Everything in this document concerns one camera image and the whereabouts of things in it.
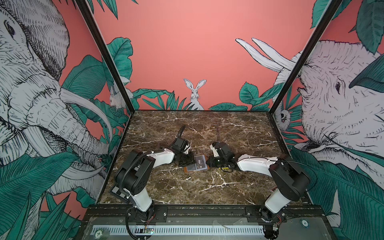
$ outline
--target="elephant ear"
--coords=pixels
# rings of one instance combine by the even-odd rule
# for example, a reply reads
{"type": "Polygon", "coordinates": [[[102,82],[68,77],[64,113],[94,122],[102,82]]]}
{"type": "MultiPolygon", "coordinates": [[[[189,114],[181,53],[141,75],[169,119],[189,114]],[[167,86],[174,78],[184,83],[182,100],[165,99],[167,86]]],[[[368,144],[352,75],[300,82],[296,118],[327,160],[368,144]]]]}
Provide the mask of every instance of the elephant ear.
{"type": "Polygon", "coordinates": [[[0,7],[18,22],[46,70],[58,80],[65,67],[69,34],[53,2],[0,0],[0,7]]]}

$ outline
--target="robotic arm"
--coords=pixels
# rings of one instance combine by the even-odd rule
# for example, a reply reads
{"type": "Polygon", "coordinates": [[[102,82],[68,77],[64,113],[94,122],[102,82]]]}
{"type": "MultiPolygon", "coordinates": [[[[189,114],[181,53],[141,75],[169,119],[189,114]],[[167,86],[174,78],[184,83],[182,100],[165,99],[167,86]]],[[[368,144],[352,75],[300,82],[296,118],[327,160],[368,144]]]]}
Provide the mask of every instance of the robotic arm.
{"type": "MultiPolygon", "coordinates": [[[[184,128],[180,129],[168,148],[149,152],[132,150],[115,176],[116,185],[111,191],[126,202],[132,202],[138,210],[137,217],[143,222],[154,215],[154,205],[145,187],[152,168],[172,162],[183,167],[194,162],[190,143],[181,137],[184,128]]],[[[291,201],[298,201],[304,194],[310,183],[307,173],[289,155],[255,157],[234,154],[224,142],[214,142],[210,148],[214,154],[207,160],[210,167],[258,172],[274,179],[277,189],[260,207],[258,216],[254,217],[260,217],[265,222],[265,237],[275,239],[278,236],[276,223],[285,220],[282,208],[291,201]]]]}

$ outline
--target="rabbit ear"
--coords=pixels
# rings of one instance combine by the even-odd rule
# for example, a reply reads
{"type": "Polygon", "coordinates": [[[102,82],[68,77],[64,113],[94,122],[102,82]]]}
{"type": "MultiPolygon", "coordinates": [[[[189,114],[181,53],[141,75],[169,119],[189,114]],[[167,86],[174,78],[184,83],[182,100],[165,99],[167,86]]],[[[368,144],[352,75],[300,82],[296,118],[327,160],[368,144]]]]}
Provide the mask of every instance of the rabbit ear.
{"type": "Polygon", "coordinates": [[[206,82],[207,82],[207,81],[206,81],[205,79],[201,80],[201,81],[197,84],[196,89],[201,88],[206,82]]]}
{"type": "Polygon", "coordinates": [[[188,79],[184,78],[184,82],[187,85],[187,88],[193,90],[193,84],[188,79]]]}

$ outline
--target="rabbit illustration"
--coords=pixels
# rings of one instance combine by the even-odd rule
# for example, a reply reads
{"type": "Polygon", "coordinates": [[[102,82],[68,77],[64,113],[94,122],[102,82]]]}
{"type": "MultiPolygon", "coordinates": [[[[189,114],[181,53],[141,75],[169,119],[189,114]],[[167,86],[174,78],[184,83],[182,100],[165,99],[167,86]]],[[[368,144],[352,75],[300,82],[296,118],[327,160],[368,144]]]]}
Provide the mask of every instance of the rabbit illustration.
{"type": "Polygon", "coordinates": [[[189,81],[188,79],[184,78],[184,82],[185,84],[187,85],[187,87],[189,89],[192,90],[192,94],[191,94],[191,105],[193,105],[192,109],[191,110],[204,110],[204,108],[200,105],[198,99],[199,99],[199,94],[197,93],[197,90],[199,88],[201,88],[207,81],[205,79],[201,80],[196,88],[193,88],[193,84],[191,81],[189,81]]]}

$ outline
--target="black cable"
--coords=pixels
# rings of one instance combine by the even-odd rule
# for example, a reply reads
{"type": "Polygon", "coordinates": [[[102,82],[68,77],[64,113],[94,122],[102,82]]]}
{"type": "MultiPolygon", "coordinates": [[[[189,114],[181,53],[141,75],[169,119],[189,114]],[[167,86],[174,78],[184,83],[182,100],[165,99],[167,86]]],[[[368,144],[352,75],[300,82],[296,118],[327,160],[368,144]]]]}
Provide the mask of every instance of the black cable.
{"type": "MultiPolygon", "coordinates": [[[[133,233],[131,232],[131,230],[129,229],[129,225],[128,225],[128,213],[129,213],[129,210],[131,210],[132,208],[134,207],[131,207],[131,208],[128,208],[127,209],[127,212],[125,213],[125,227],[127,228],[127,232],[129,234],[129,236],[131,238],[133,238],[134,240],[140,240],[140,238],[137,238],[135,235],[133,235],[133,233]]],[[[143,236],[142,239],[149,239],[152,235],[146,235],[146,236],[143,236]]]]}
{"type": "Polygon", "coordinates": [[[217,138],[217,143],[220,143],[219,142],[219,139],[220,139],[220,128],[219,127],[217,127],[216,138],[217,138]]]}
{"type": "Polygon", "coordinates": [[[314,173],[314,175],[316,176],[316,182],[315,182],[315,183],[313,184],[313,186],[312,186],[311,188],[309,188],[306,192],[308,192],[309,190],[313,189],[313,188],[316,186],[317,182],[318,182],[318,179],[319,179],[319,178],[318,178],[316,172],[313,170],[312,167],[310,167],[310,166],[308,166],[308,165],[306,165],[306,164],[304,164],[304,163],[301,163],[301,162],[295,162],[295,161],[286,161],[286,160],[284,160],[284,161],[281,161],[281,160],[271,160],[271,159],[268,159],[268,158],[266,158],[266,157],[248,157],[248,158],[246,158],[246,159],[252,159],[252,158],[265,158],[265,159],[270,160],[270,161],[273,161],[273,162],[294,162],[294,163],[301,164],[301,165],[306,166],[307,168],[311,169],[312,172],[314,173]]]}
{"type": "Polygon", "coordinates": [[[151,154],[152,151],[149,151],[149,152],[145,152],[145,153],[142,153],[141,155],[139,155],[138,157],[135,158],[135,160],[133,160],[133,162],[129,165],[129,167],[127,168],[127,170],[125,171],[122,179],[120,180],[120,183],[119,183],[119,190],[120,192],[122,193],[125,193],[125,191],[123,190],[123,184],[124,184],[124,180],[125,178],[127,177],[128,173],[134,168],[137,166],[137,164],[140,162],[140,160],[142,158],[144,158],[147,154],[151,154]]]}
{"type": "Polygon", "coordinates": [[[184,129],[185,129],[185,125],[184,126],[182,126],[181,128],[180,128],[180,130],[179,130],[179,133],[177,134],[177,136],[176,137],[181,137],[181,135],[183,134],[183,132],[184,132],[184,129]]]}

